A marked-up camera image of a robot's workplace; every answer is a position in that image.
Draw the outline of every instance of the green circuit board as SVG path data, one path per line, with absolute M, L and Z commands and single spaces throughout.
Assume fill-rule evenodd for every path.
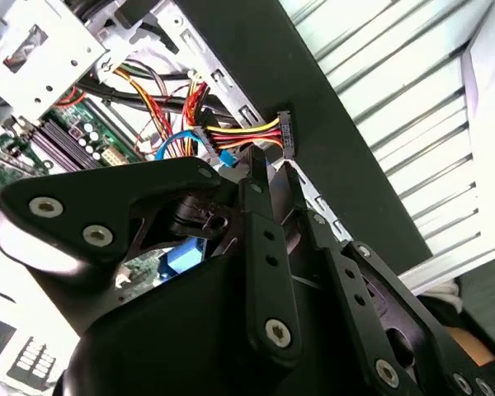
M 0 190 L 18 180 L 26 177 L 41 176 L 47 173 L 44 164 L 36 155 L 31 151 L 29 147 L 24 148 L 24 155 L 26 155 L 36 167 L 28 167 L 21 161 L 12 158 L 7 154 L 7 148 L 11 144 L 20 144 L 17 138 L 11 137 L 7 134 L 0 136 Z
M 75 106 L 53 108 L 49 115 L 56 120 L 62 128 L 73 131 L 77 125 L 90 124 L 99 135 L 102 143 L 112 146 L 129 161 L 129 163 L 140 163 L 143 161 L 132 149 L 122 143 L 117 136 L 95 117 L 82 103 Z

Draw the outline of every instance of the wire bundle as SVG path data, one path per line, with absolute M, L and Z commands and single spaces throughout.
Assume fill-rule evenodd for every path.
M 79 94 L 79 96 L 77 97 L 77 94 L 78 94 L 78 89 L 76 87 L 72 87 L 72 91 L 68 94 L 68 95 L 65 95 L 64 97 L 62 97 L 60 99 L 60 101 L 58 101 L 56 104 L 55 104 L 55 107 L 58 107 L 58 108 L 65 108 L 65 107 L 71 107 L 71 106 L 75 106 L 77 105 L 78 103 L 80 103 L 81 101 L 83 101 L 84 97 L 86 96 L 86 93 L 85 92 L 82 92 Z
M 232 149 L 244 144 L 267 142 L 283 147 L 279 119 L 275 118 L 269 124 L 253 128 L 226 129 L 208 126 L 206 129 L 216 142 L 218 149 Z
M 130 85 L 136 90 L 136 92 L 141 96 L 141 99 L 145 103 L 148 113 L 152 117 L 153 123 L 158 130 L 158 133 L 163 141 L 166 141 L 169 136 L 172 136 L 172 127 L 167 117 L 163 114 L 163 110 L 160 105 L 151 97 L 151 95 L 146 92 L 143 87 L 141 87 L 131 76 L 129 76 L 123 70 L 117 69 L 114 74 L 124 78 L 130 83 Z M 169 155 L 174 158 L 177 157 L 179 153 L 172 147 L 167 148 Z
M 201 111 L 201 103 L 203 103 L 207 93 L 209 92 L 209 86 L 203 82 L 200 86 L 193 80 L 189 86 L 189 92 L 185 105 L 183 106 L 183 112 L 181 114 L 181 128 L 183 128 L 184 121 L 189 127 L 196 125 L 196 117 Z M 187 156 L 192 155 L 192 139 L 185 139 L 184 151 Z

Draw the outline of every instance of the red wire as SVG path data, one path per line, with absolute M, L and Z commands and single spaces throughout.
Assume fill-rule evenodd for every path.
M 168 98 L 165 99 L 165 101 L 163 102 L 163 105 L 165 106 L 168 103 L 168 101 L 170 101 L 178 91 L 182 90 L 183 88 L 187 88 L 187 87 L 189 87 L 189 84 L 182 85 L 181 87 L 176 88 L 174 91 L 171 92 L 171 94 L 168 96 Z M 138 151 L 138 143 L 139 143 L 139 140 L 141 139 L 141 136 L 143 135 L 144 131 L 145 131 L 145 128 L 143 128 L 143 130 L 141 132 L 139 132 L 137 138 L 135 139 L 134 151 Z M 156 151 L 152 151 L 150 153 L 142 153 L 142 154 L 144 154 L 144 155 L 154 154 L 154 153 L 156 153 Z
M 262 141 L 277 144 L 278 146 L 280 146 L 282 148 L 282 142 L 278 139 L 273 139 L 273 138 L 259 138 L 259 139 Z M 233 147 L 242 146 L 243 144 L 246 144 L 246 143 L 255 143 L 255 141 L 257 141 L 257 139 L 243 139 L 243 140 L 239 140 L 238 142 L 219 145 L 218 148 L 219 149 L 232 149 Z
M 275 130 L 272 132 L 268 132 L 265 134 L 240 134 L 240 135 L 234 135 L 230 134 L 229 136 L 224 136 L 224 135 L 217 135 L 213 134 L 213 139 L 214 140 L 243 140 L 243 139 L 256 139 L 256 138 L 266 138 L 270 136 L 280 136 L 281 131 L 280 130 Z
M 63 103 L 64 101 L 71 101 L 72 98 L 75 96 L 75 93 L 77 92 L 77 88 L 76 87 L 72 87 L 72 92 L 68 95 L 66 95 L 65 97 L 61 98 L 60 101 L 57 102 L 58 105 L 64 105 L 65 103 Z
M 83 92 L 81 94 L 80 97 L 78 97 L 77 99 L 75 99 L 74 101 L 71 101 L 70 103 L 63 103 L 63 104 L 56 104 L 55 107 L 58 107 L 60 109 L 63 109 L 65 107 L 70 107 L 70 106 L 75 106 L 77 105 L 78 103 L 80 103 L 81 101 L 83 101 L 84 97 L 86 96 L 86 93 Z

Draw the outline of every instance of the capacitor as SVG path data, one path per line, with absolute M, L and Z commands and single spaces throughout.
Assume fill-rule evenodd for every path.
M 90 140 L 97 142 L 99 140 L 99 134 L 97 132 L 90 132 Z
M 90 134 L 91 132 L 93 132 L 93 125 L 92 124 L 88 124 L 88 123 L 85 123 L 82 128 L 84 129 L 84 131 L 87 133 L 87 134 Z

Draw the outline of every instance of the metal sheet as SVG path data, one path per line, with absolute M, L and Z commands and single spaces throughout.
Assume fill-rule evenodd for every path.
M 0 97 L 28 120 L 41 117 L 105 52 L 60 0 L 17 0 L 0 17 Z
M 281 2 L 435 254 L 405 283 L 422 293 L 494 258 L 460 67 L 492 1 Z

